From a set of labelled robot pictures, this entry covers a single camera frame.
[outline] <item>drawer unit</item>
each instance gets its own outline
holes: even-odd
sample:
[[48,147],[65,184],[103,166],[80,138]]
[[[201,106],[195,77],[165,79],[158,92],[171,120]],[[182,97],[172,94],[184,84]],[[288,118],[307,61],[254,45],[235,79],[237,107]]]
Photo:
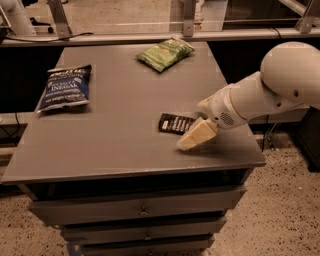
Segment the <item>drawer unit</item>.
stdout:
[[212,243],[212,236],[202,235],[143,242],[83,245],[80,248],[84,256],[151,256],[170,251],[205,249]]
[[245,187],[214,187],[32,202],[47,225],[68,225],[233,209]]
[[150,241],[159,238],[218,233],[226,222],[217,213],[64,226],[62,236],[73,244]]

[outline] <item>black package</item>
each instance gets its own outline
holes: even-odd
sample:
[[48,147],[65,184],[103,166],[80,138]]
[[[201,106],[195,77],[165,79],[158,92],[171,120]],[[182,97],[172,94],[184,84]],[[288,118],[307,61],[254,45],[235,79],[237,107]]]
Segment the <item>black package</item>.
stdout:
[[159,130],[175,134],[184,134],[194,123],[195,119],[174,114],[162,114],[159,121]]
[[88,104],[91,69],[91,65],[84,65],[49,70],[45,95],[37,112]]

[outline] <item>dark blue chip bag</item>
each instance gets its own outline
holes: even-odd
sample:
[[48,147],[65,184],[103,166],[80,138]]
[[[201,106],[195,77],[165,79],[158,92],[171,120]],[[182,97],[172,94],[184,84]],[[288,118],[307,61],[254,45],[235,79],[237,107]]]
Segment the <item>dark blue chip bag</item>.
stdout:
[[45,95],[37,112],[88,104],[91,69],[91,65],[84,65],[49,70]]

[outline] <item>packaged snack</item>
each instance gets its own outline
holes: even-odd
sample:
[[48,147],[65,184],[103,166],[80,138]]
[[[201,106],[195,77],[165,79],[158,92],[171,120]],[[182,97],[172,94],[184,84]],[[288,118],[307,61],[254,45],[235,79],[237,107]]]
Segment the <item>packaged snack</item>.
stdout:
[[193,51],[194,48],[187,42],[172,38],[139,53],[137,58],[162,72],[174,63],[188,57]]
[[49,70],[45,95],[37,112],[88,104],[91,69],[91,65],[84,65]]
[[175,134],[184,134],[195,121],[194,118],[163,113],[159,120],[159,130]]

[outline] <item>table top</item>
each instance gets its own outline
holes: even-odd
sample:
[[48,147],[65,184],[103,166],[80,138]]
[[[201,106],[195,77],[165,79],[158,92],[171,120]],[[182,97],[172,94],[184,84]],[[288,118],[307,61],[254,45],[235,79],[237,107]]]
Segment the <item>table top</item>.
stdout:
[[59,65],[90,63],[83,111],[34,113],[2,178],[28,184],[253,168],[265,164],[248,125],[183,152],[161,133],[162,113],[197,117],[197,103],[226,85],[205,42],[162,74],[136,59],[152,45],[66,48]]

